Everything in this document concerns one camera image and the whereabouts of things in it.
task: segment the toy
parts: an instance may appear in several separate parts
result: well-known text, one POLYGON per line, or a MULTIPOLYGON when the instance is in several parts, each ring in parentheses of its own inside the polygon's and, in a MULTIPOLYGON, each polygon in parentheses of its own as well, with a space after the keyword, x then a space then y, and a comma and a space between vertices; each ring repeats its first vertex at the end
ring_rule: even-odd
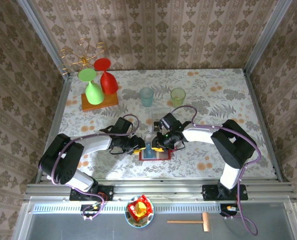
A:
POLYGON ((77 55, 75 52, 73 52, 73 50, 70 47, 63 47, 60 51, 59 51, 59 56, 62 59, 66 59, 67 56, 69 56, 69 60, 71 59, 71 57, 76 56, 78 58, 78 61, 72 62, 72 63, 64 63, 60 66, 58 66, 57 70, 59 71, 60 74, 62 75, 66 75, 69 72, 74 72, 74 71, 78 71, 80 72, 82 69, 84 68, 89 68, 90 66, 92 66, 90 64, 91 60, 93 60, 94 58, 96 58, 98 55, 104 53, 104 51, 107 49, 107 46, 104 42, 99 42, 95 45, 96 49, 99 49, 100 52, 98 52, 97 54, 93 55, 93 56, 88 56, 89 55, 89 49, 90 49, 90 42, 91 39, 87 38, 87 37, 83 37, 81 39, 79 39, 77 41, 78 46, 81 48, 80 50, 84 50, 86 51, 85 55, 77 55))
POLYGON ((210 213, 203 212, 202 214, 202 221, 196 221, 196 220, 167 220, 168 224, 202 224, 204 232, 210 232, 211 231, 211 218, 210 213))
POLYGON ((153 213, 152 206, 145 195, 140 196, 136 201, 127 205, 127 208, 136 222, 153 213))

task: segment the wooden block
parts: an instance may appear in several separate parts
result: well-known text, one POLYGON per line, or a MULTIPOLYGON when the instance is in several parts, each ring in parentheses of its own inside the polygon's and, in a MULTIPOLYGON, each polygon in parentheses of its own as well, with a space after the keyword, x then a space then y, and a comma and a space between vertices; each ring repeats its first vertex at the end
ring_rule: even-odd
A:
POLYGON ((81 95, 82 98, 82 110, 83 112, 86 111, 91 111, 94 109, 101 109, 101 108, 106 108, 109 106, 114 106, 114 105, 118 105, 119 104, 119 100, 118 100, 118 94, 114 93, 114 94, 105 94, 104 93, 104 101, 102 101, 100 104, 97 105, 93 105, 90 104, 87 96, 85 95, 85 93, 83 93, 81 95))
POLYGON ((204 232, 210 232, 211 231, 211 219, 210 219, 210 213, 209 212, 203 212, 202 214, 203 218, 203 228, 204 232))

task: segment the metal bar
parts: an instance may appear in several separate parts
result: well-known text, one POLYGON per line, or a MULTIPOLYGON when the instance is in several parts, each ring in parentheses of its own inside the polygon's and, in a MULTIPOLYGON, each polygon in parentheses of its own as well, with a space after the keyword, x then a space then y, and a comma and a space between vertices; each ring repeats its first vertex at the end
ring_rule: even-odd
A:
POLYGON ((272 143, 271 143, 271 139, 270 139, 270 136, 269 136, 269 132, 268 132, 266 126, 265 126, 264 118, 263 118, 261 108, 260 108, 257 96, 255 94, 255 91, 254 91, 254 88, 253 88, 253 85, 252 85, 252 82, 251 82, 250 76, 246 72, 244 72, 244 76, 245 76, 245 80, 246 80, 246 84, 247 84, 247 87, 248 87, 250 97, 251 97, 252 102, 253 102, 255 112, 256 112, 256 115, 257 115, 259 126, 261 128, 262 133, 263 133, 263 138, 264 138, 264 142, 265 142, 265 145, 266 145, 266 148, 267 148, 267 152, 271 157, 271 162, 272 162, 272 164, 274 166, 277 179, 280 182, 284 182, 283 176, 282 176, 279 164, 278 164, 278 160, 277 160, 277 158, 275 156, 273 146, 272 146, 272 143))
MULTIPOLYGON (((50 40, 51 38, 49 37, 47 31, 44 28, 44 25, 42 24, 42 20, 39 17, 39 14, 36 12, 34 7, 32 6, 32 3, 30 0, 18 0, 19 5, 23 8, 23 11, 25 12, 27 18, 29 19, 30 23, 32 24, 33 28, 35 29, 37 35, 41 39, 43 45, 45 46, 48 54, 51 56, 53 59, 55 65, 59 67, 60 65, 63 64, 62 59, 58 55, 57 49, 55 45, 52 43, 50 40)), ((63 75, 63 78, 67 80, 69 76, 63 75)))
POLYGON ((294 238, 297 240, 297 202, 285 202, 284 206, 294 238))
MULTIPOLYGON (((146 186, 144 182, 130 182, 130 181, 116 181, 114 184, 109 180, 103 180, 99 184, 113 184, 114 197, 113 201, 127 202, 136 195, 145 194, 154 203, 196 203, 204 202, 201 193, 201 186, 205 184, 216 184, 216 180, 182 180, 175 181, 169 180, 168 182, 161 182, 156 180, 147 180, 146 186)), ((246 185, 248 201, 245 203, 284 203, 289 198, 295 201, 296 194, 293 192, 292 186, 289 182, 278 181, 258 181, 258 180, 245 180, 243 183, 246 185)), ((50 184, 29 184, 26 190, 24 201, 34 201, 40 203, 43 201, 50 202, 56 201, 58 203, 67 201, 69 199, 71 188, 63 185, 50 185, 50 184)))
MULTIPOLYGON (((69 92, 71 90, 71 83, 72 83, 71 78, 69 78, 67 81, 64 82, 62 92, 60 94, 58 104, 57 104, 57 107, 56 107, 56 111, 55 111, 55 115, 54 115, 54 118, 53 118, 52 126, 50 127, 50 130, 49 130, 49 134, 48 134, 48 137, 47 137, 44 152, 48 149, 51 142, 54 140, 54 138, 59 133, 59 129, 60 129, 60 126, 61 126, 62 116, 63 116, 63 113, 64 113, 65 105, 66 105, 66 102, 67 102, 67 99, 68 99, 68 96, 69 96, 69 92)), ((43 171, 41 169, 39 169, 38 172, 37 172, 36 180, 35 180, 36 184, 40 183, 42 175, 43 175, 43 171)))
POLYGON ((263 32, 257 40, 256 45, 245 64, 244 70, 246 73, 251 74, 255 68, 291 3, 291 0, 279 0, 277 2, 263 32))
POLYGON ((12 240, 25 240, 29 231, 32 219, 33 203, 23 203, 20 208, 12 240))
MULTIPOLYGON (((101 184, 107 184, 107 185, 116 185, 119 183, 124 183, 124 184, 133 184, 134 182, 136 183, 143 183, 146 184, 147 181, 154 181, 154 182, 161 182, 161 183, 169 183, 169 182, 174 182, 174 183, 179 183, 179 182, 185 182, 186 181, 196 181, 196 182, 204 182, 204 181, 210 181, 210 182, 215 182, 219 180, 218 177, 209 177, 209 178, 203 178, 203 177, 169 177, 169 178, 151 178, 151 177, 141 177, 141 178, 127 178, 127 179, 103 179, 103 178, 97 178, 96 181, 98 181, 101 184)), ((43 173, 41 177, 41 182, 44 182, 45 184, 50 183, 51 181, 47 178, 47 175, 43 173)), ((271 182, 276 182, 277 178, 276 177, 243 177, 242 183, 244 181, 256 181, 256 182, 261 182, 261 183, 267 183, 268 181, 271 182)))
MULTIPOLYGON (((109 201, 105 204, 101 214, 125 214, 125 202, 109 201)), ((154 204, 156 214, 189 214, 189 213, 220 213, 219 203, 157 203, 154 204)), ((80 214, 80 202, 37 203, 33 214, 80 214)))

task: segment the yellow object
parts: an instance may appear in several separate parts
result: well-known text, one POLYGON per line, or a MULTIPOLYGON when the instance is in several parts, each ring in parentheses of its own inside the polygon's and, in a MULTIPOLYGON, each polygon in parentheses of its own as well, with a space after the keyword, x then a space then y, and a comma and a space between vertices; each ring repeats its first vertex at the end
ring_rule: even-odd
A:
POLYGON ((147 213, 147 206, 145 205, 145 203, 143 202, 138 202, 136 205, 135 205, 135 215, 140 218, 142 217, 144 214, 147 213))
POLYGON ((164 152, 164 150, 161 147, 160 148, 152 147, 152 149, 157 151, 157 152, 164 152))
POLYGON ((143 149, 146 149, 146 147, 142 147, 142 148, 140 148, 140 149, 136 149, 136 150, 134 150, 134 151, 133 151, 133 154, 138 154, 138 153, 140 153, 140 151, 142 151, 143 149))

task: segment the yellow-green cup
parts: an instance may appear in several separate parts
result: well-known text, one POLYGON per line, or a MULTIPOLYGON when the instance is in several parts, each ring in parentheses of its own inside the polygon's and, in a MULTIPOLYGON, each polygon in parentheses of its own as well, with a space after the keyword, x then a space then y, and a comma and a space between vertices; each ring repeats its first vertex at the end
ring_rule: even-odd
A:
POLYGON ((186 95, 186 92, 182 88, 174 88, 170 92, 170 98, 172 100, 173 107, 177 108, 182 106, 186 95))

